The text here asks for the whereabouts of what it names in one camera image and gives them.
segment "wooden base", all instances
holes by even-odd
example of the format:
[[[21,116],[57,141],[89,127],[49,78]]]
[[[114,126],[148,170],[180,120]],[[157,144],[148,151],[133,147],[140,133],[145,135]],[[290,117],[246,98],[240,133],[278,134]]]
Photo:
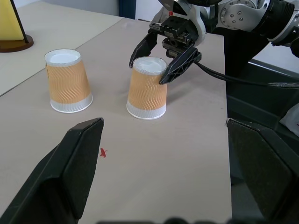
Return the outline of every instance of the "wooden base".
[[[26,35],[28,43],[25,40],[21,41],[0,41],[0,53],[16,52],[30,48],[33,45],[31,36]]]

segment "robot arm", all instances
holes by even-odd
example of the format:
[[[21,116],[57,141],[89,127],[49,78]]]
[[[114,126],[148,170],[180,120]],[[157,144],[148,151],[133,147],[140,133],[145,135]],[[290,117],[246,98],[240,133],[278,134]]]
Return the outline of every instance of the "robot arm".
[[[255,32],[266,36],[273,45],[291,47],[299,57],[299,0],[159,0],[174,13],[162,24],[152,23],[149,34],[136,47],[130,60],[149,56],[163,35],[166,55],[174,58],[167,67],[160,84],[182,75],[189,66],[201,59],[196,46],[206,33],[216,27]]]

